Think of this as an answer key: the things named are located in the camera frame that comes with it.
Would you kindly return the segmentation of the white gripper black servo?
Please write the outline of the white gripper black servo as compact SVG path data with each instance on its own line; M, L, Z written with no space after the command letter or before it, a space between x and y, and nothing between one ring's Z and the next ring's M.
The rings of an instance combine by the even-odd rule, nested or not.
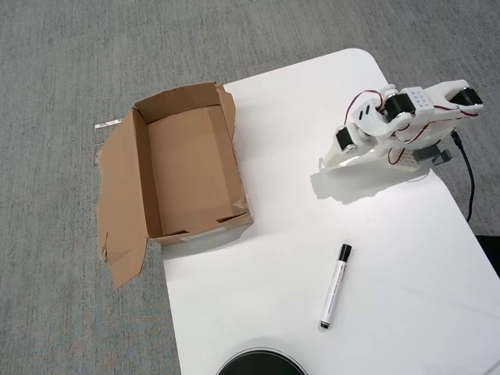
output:
M323 158L319 159L320 171L354 166L376 159L373 151L376 144L375 138L366 134L356 124L346 124L340 127L334 140L335 143L331 145L325 155L325 162Z

